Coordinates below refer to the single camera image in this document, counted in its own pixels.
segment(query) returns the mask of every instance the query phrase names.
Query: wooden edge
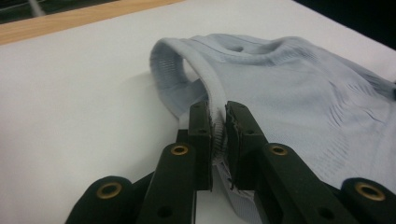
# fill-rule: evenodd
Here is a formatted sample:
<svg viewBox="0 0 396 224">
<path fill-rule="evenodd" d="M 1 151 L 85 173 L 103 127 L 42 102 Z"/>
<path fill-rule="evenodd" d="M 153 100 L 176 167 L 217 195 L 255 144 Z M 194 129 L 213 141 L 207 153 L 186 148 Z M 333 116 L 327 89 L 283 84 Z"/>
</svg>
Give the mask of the wooden edge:
<svg viewBox="0 0 396 224">
<path fill-rule="evenodd" d="M 183 0 L 120 0 L 24 21 L 10 22 L 0 25 L 0 45 L 181 1 Z"/>
</svg>

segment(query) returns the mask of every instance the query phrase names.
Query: light blue cloth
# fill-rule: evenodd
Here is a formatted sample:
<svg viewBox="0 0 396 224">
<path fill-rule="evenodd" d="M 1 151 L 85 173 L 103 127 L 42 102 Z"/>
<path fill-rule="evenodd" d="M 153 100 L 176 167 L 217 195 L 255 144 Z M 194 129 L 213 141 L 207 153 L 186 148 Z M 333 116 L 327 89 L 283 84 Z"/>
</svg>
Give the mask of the light blue cloth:
<svg viewBox="0 0 396 224">
<path fill-rule="evenodd" d="M 186 75 L 184 60 L 198 79 Z M 180 122 L 191 104 L 208 99 L 214 162 L 223 177 L 229 175 L 222 162 L 224 106 L 236 101 L 250 109 L 269 142 L 293 148 L 322 181 L 340 188 L 359 176 L 396 192 L 396 86 L 361 66 L 298 37 L 241 35 L 165 38 L 150 62 L 161 98 Z M 256 215 L 239 214 L 257 222 Z"/>
</svg>

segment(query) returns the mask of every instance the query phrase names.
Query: dark background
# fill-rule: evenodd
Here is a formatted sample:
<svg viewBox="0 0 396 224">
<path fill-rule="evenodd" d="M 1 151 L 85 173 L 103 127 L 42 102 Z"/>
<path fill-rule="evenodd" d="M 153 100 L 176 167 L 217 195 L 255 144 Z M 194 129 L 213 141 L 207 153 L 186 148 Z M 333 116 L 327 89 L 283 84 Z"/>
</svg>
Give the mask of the dark background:
<svg viewBox="0 0 396 224">
<path fill-rule="evenodd" d="M 396 49 L 396 7 L 391 0 L 294 0 Z"/>
</svg>

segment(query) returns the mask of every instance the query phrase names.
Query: screw hole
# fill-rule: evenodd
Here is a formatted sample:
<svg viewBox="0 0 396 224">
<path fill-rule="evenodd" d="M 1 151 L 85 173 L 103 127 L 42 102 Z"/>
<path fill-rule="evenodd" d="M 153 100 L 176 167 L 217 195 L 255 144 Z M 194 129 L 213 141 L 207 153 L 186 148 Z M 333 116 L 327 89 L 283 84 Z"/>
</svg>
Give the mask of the screw hole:
<svg viewBox="0 0 396 224">
<path fill-rule="evenodd" d="M 184 146 L 175 146 L 175 147 L 172 147 L 172 149 L 171 149 L 172 154 L 177 155 L 177 156 L 184 155 L 188 151 L 189 151 L 189 149 Z"/>
<path fill-rule="evenodd" d="M 373 201 L 384 201 L 385 194 L 378 188 L 359 182 L 355 185 L 356 191 L 365 198 L 368 198 Z"/>
<path fill-rule="evenodd" d="M 270 149 L 271 149 L 272 153 L 274 153 L 278 156 L 285 156 L 288 154 L 288 151 L 283 147 L 271 147 Z"/>
<path fill-rule="evenodd" d="M 170 217 L 170 216 L 172 216 L 172 214 L 173 214 L 172 208 L 169 206 L 162 206 L 157 211 L 157 216 L 162 217 L 162 218 Z"/>
<path fill-rule="evenodd" d="M 328 220 L 334 219 L 334 213 L 329 208 L 320 207 L 318 209 L 318 213 L 320 214 L 321 217 L 324 217 Z"/>
<path fill-rule="evenodd" d="M 120 183 L 106 183 L 96 191 L 96 196 L 100 199 L 111 199 L 119 195 L 121 189 L 122 185 Z"/>
</svg>

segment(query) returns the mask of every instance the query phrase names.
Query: white table surface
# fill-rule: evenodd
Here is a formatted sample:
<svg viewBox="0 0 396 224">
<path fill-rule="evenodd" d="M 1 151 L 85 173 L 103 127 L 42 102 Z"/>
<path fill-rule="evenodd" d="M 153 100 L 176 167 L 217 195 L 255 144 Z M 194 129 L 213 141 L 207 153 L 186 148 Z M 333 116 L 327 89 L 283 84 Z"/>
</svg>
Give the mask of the white table surface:
<svg viewBox="0 0 396 224">
<path fill-rule="evenodd" d="M 149 72 L 162 37 L 296 35 L 389 80 L 396 51 L 290 0 L 187 0 L 0 46 L 0 223 L 64 223 L 95 180 L 136 181 L 177 120 Z M 196 223 L 245 223 L 219 181 Z"/>
</svg>

